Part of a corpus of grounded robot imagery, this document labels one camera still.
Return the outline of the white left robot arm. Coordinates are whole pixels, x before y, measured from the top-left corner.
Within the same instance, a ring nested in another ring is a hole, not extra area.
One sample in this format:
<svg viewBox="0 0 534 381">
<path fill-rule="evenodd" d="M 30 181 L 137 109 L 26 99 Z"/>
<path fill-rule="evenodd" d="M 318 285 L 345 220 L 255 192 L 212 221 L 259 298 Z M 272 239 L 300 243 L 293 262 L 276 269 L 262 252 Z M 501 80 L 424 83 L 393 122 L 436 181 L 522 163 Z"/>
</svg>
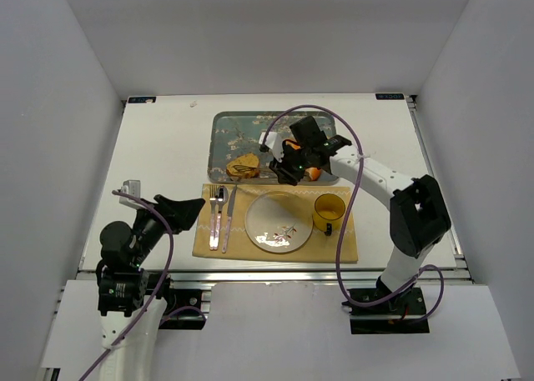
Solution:
<svg viewBox="0 0 534 381">
<path fill-rule="evenodd" d="M 205 201 L 152 201 L 115 191 L 119 202 L 135 210 L 133 224 L 109 223 L 100 233 L 96 268 L 103 352 L 93 364 L 101 380 L 148 380 L 159 327 L 181 313 L 201 314 L 193 304 L 179 305 L 168 269 L 151 274 L 142 264 L 159 240 L 188 231 Z"/>
</svg>

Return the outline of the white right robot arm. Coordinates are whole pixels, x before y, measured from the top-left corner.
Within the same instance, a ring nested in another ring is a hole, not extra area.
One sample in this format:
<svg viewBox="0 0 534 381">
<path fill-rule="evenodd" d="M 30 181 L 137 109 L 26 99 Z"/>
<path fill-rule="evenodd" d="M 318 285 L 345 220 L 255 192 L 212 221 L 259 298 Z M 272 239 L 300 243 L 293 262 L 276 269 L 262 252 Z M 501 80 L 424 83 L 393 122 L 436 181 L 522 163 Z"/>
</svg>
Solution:
<svg viewBox="0 0 534 381">
<path fill-rule="evenodd" d="M 376 282 L 376 298 L 347 300 L 360 308 L 392 302 L 426 270 L 426 256 L 451 229 L 438 182 L 428 174 L 407 176 L 366 157 L 358 138 L 328 138 L 311 116 L 293 123 L 290 130 L 295 146 L 271 129 L 259 138 L 261 151 L 273 156 L 270 169 L 279 183 L 297 185 L 307 168 L 319 168 L 351 181 L 355 191 L 363 190 L 388 210 L 393 250 Z"/>
</svg>

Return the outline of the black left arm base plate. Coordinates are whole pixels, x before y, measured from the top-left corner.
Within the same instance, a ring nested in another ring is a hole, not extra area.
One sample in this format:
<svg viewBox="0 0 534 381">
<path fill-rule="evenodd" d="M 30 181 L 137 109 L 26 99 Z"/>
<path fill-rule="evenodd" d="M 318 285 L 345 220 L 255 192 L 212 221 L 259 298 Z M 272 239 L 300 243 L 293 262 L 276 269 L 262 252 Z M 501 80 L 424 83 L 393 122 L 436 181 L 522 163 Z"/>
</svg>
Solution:
<svg viewBox="0 0 534 381">
<path fill-rule="evenodd" d="M 209 289 L 200 282 L 178 281 L 171 277 L 164 282 L 164 310 L 160 330 L 195 330 L 204 328 L 209 312 Z"/>
</svg>

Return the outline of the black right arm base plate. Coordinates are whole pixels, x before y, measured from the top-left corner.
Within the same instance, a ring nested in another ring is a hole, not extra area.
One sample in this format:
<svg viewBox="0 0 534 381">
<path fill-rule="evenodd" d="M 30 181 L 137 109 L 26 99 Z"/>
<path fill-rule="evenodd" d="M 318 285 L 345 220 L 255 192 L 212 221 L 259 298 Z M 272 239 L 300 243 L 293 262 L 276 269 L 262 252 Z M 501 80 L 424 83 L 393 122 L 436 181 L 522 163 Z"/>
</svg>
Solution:
<svg viewBox="0 0 534 381">
<path fill-rule="evenodd" d="M 426 302 L 420 288 L 413 288 L 388 302 L 369 308 L 342 303 L 350 315 L 350 331 L 355 335 L 423 334 L 429 333 Z"/>
</svg>

